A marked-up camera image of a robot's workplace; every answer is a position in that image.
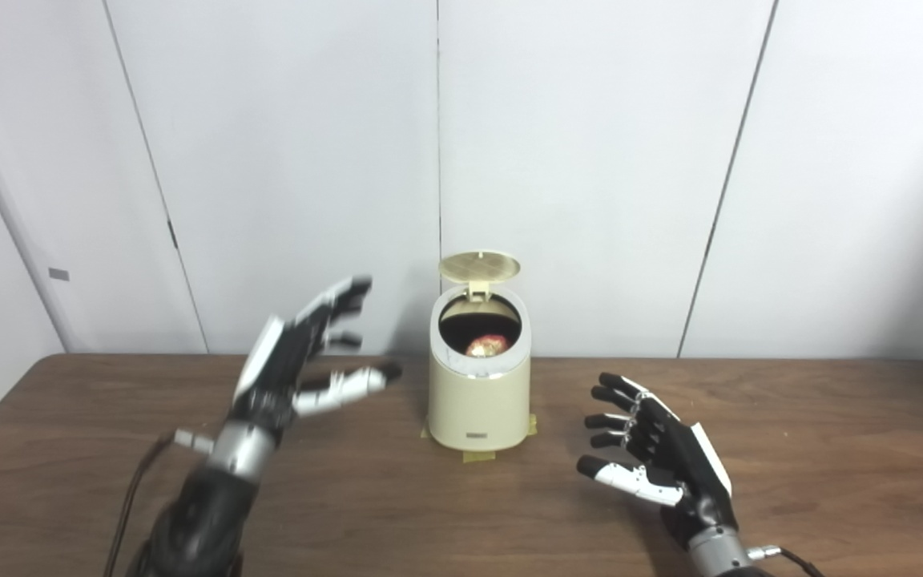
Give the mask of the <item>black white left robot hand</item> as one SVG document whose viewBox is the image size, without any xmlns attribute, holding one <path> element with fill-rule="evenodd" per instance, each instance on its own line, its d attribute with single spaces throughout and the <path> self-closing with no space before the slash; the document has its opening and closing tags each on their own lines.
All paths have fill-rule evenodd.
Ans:
<svg viewBox="0 0 923 577">
<path fill-rule="evenodd" d="M 243 365 L 228 420 L 280 443 L 297 418 L 338 410 L 397 380 L 402 368 L 388 361 L 352 372 L 333 370 L 319 387 L 300 386 L 305 366 L 327 348 L 360 347 L 356 333 L 329 330 L 341 318 L 360 313 L 372 287 L 371 276 L 350 276 L 319 293 L 293 318 L 270 317 Z"/>
</svg>

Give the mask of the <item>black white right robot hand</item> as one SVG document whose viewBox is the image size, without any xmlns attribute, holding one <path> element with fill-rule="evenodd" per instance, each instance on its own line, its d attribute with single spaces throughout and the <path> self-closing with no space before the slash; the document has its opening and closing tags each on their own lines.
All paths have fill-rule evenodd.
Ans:
<svg viewBox="0 0 923 577">
<path fill-rule="evenodd" d="M 699 536 L 739 530 L 732 479 L 702 424 L 688 425 L 649 389 L 614 373 L 601 373 L 590 395 L 622 410 L 585 417 L 586 429 L 597 432 L 590 445 L 625 450 L 636 462 L 583 455 L 580 474 L 659 506 L 664 528 L 685 551 Z"/>
</svg>

